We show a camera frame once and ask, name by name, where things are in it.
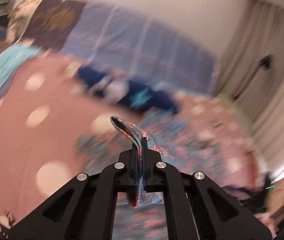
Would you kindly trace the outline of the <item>green pillow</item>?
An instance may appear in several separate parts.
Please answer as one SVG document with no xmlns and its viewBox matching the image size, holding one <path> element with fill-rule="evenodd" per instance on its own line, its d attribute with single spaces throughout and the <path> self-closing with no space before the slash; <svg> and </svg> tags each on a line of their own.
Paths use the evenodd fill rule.
<svg viewBox="0 0 284 240">
<path fill-rule="evenodd" d="M 245 129 L 250 129 L 251 121 L 249 117 L 245 115 L 244 110 L 235 102 L 233 99 L 225 93 L 220 93 L 216 96 L 222 100 L 222 102 L 228 107 L 229 112 L 235 116 L 236 120 L 242 125 Z"/>
</svg>

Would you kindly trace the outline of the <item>beige window curtain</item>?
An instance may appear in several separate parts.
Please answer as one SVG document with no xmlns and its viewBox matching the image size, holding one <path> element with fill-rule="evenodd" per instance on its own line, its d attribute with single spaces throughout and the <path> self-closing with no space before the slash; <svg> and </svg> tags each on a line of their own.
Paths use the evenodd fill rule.
<svg viewBox="0 0 284 240">
<path fill-rule="evenodd" d="M 222 55 L 217 92 L 249 121 L 273 176 L 284 172 L 284 8 L 251 0 Z"/>
</svg>

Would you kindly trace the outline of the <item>teal floral garment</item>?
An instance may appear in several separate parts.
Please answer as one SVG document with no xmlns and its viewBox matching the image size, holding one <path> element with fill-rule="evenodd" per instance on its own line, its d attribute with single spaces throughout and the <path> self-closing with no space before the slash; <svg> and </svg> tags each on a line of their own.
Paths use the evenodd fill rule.
<svg viewBox="0 0 284 240">
<path fill-rule="evenodd" d="M 83 172 L 93 175 L 116 162 L 118 155 L 132 146 L 141 147 L 147 138 L 149 149 L 179 171 L 193 174 L 202 171 L 219 186 L 227 180 L 225 161 L 217 142 L 200 139 L 185 119 L 163 111 L 149 111 L 135 125 L 117 116 L 107 119 L 111 131 L 81 135 L 77 152 L 83 159 Z M 163 194 L 146 193 L 139 185 L 138 195 L 118 195 L 113 239 L 167 239 Z"/>
</svg>

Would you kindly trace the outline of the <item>dark brown patterned pillow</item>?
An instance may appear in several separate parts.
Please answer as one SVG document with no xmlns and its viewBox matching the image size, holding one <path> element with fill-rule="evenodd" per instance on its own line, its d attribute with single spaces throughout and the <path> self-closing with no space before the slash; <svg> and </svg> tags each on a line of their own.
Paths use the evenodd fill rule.
<svg viewBox="0 0 284 240">
<path fill-rule="evenodd" d="M 22 35 L 43 50 L 59 52 L 89 0 L 42 0 Z"/>
</svg>

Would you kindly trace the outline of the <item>blue plaid bedding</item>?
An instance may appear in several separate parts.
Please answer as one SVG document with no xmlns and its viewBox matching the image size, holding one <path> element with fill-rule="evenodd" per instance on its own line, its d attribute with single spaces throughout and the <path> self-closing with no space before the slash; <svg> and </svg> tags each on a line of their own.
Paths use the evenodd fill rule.
<svg viewBox="0 0 284 240">
<path fill-rule="evenodd" d="M 203 47 L 161 22 L 118 6 L 90 2 L 60 50 L 116 68 L 136 80 L 158 81 L 213 95 L 219 65 Z"/>
</svg>

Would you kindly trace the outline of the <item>navy star-print garment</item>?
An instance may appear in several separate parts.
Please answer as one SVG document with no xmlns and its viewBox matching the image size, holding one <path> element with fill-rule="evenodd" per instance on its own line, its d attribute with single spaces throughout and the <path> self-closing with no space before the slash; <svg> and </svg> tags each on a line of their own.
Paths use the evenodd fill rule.
<svg viewBox="0 0 284 240">
<path fill-rule="evenodd" d="M 98 72 L 90 65 L 79 67 L 76 77 L 86 86 L 90 95 L 111 105 L 122 105 L 140 113 L 151 108 L 178 113 L 177 104 L 168 93 L 154 90 L 144 83 L 107 72 Z"/>
</svg>

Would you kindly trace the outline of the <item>black floor lamp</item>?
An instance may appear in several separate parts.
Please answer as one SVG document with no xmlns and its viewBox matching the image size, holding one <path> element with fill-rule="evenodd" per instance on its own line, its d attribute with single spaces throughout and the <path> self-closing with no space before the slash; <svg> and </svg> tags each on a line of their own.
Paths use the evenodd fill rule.
<svg viewBox="0 0 284 240">
<path fill-rule="evenodd" d="M 252 83 L 256 75 L 260 70 L 268 71 L 271 69 L 273 63 L 273 55 L 268 54 L 265 57 L 263 57 L 259 63 L 258 66 L 255 68 L 253 74 L 249 78 L 249 80 L 245 83 L 245 85 L 242 86 L 241 90 L 233 97 L 233 100 L 236 101 L 239 99 L 239 97 L 243 94 L 243 92 L 249 87 L 249 85 Z"/>
</svg>

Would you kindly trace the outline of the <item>pink polka-dot blanket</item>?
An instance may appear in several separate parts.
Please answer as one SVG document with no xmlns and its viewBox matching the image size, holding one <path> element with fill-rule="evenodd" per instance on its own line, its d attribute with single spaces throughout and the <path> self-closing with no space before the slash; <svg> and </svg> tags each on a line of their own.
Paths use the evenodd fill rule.
<svg viewBox="0 0 284 240">
<path fill-rule="evenodd" d="M 73 71 L 78 67 L 60 55 L 27 60 L 5 84 L 0 97 L 0 231 L 22 220 L 79 172 L 81 135 L 111 131 L 107 119 L 117 116 L 138 125 L 146 118 L 121 105 L 90 95 Z M 254 141 L 219 98 L 192 94 L 158 83 L 169 94 L 200 139 L 217 142 L 225 161 L 225 185 L 251 190 L 262 187 L 264 163 Z"/>
</svg>

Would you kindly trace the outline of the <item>light blue bed sheet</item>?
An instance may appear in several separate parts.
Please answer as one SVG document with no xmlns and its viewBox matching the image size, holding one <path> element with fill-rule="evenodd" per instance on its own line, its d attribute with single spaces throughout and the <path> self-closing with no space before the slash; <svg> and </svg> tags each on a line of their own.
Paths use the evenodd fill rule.
<svg viewBox="0 0 284 240">
<path fill-rule="evenodd" d="M 43 50 L 36 46 L 26 47 L 16 44 L 8 47 L 0 54 L 0 89 L 26 60 L 43 53 Z"/>
</svg>

